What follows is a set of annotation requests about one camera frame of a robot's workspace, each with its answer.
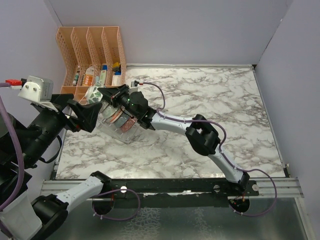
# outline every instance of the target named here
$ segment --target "red connector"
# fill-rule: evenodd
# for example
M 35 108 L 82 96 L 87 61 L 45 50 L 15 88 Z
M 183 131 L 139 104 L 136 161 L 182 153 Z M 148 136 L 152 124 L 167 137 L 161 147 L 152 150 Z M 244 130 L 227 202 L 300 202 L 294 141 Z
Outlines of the red connector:
M 22 81 L 17 79 L 7 79 L 5 80 L 5 82 L 10 84 L 11 86 L 22 86 Z

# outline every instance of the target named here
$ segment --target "marble table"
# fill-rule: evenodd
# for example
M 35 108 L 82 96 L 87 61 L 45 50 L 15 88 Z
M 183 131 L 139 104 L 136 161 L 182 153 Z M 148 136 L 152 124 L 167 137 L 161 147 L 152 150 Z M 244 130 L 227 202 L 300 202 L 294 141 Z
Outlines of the marble table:
M 251 68 L 129 68 L 126 81 L 148 81 L 161 86 L 165 113 L 204 115 L 227 132 L 225 149 L 244 169 L 260 168 L 284 177 L 282 163 Z M 162 105 L 159 90 L 140 87 L 151 107 Z M 217 129 L 220 138 L 223 133 Z M 85 179 L 101 171 L 111 178 L 218 178 L 222 171 L 198 155 L 187 138 L 141 127 L 125 144 L 95 129 L 67 132 L 56 179 Z M 259 172 L 252 177 L 263 177 Z

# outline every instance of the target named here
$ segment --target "orange plastic organizer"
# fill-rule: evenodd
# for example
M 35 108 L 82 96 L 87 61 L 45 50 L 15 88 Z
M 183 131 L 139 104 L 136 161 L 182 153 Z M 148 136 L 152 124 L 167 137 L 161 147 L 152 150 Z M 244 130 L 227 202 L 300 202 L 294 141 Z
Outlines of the orange plastic organizer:
M 93 82 L 102 68 L 107 65 L 106 86 L 112 85 L 114 63 L 121 64 L 121 83 L 126 78 L 126 57 L 118 26 L 89 26 L 89 27 L 59 27 L 56 42 L 60 48 L 66 74 L 62 94 L 73 94 L 74 99 L 85 104 L 88 86 L 83 85 L 83 76 L 90 66 L 93 66 Z M 73 86 L 73 80 L 79 67 L 79 80 Z

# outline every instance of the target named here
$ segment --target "screw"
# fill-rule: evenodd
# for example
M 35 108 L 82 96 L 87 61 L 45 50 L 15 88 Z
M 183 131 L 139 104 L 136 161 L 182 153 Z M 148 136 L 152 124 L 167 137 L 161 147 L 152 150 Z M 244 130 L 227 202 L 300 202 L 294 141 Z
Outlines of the screw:
M 259 186 L 257 184 L 253 184 L 252 185 L 252 190 L 256 191 L 256 192 L 259 191 Z
M 220 186 L 219 185 L 214 185 L 213 190 L 218 193 L 220 192 Z

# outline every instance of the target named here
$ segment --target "marble surface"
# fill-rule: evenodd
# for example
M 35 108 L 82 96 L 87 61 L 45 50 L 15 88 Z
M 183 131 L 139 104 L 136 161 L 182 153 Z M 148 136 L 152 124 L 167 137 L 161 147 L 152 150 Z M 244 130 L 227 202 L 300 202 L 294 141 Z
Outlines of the marble surface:
M 260 168 L 284 177 L 261 96 L 250 68 L 131 68 L 127 83 L 139 80 L 161 86 L 165 113 L 202 114 L 225 127 L 224 147 L 244 169 Z M 159 90 L 140 87 L 151 107 L 162 105 Z M 223 133 L 217 129 L 222 139 Z M 56 179 L 85 179 L 94 171 L 111 178 L 216 178 L 222 171 L 198 155 L 185 136 L 139 127 L 130 144 L 95 129 L 67 132 Z M 262 177 L 251 172 L 252 177 Z

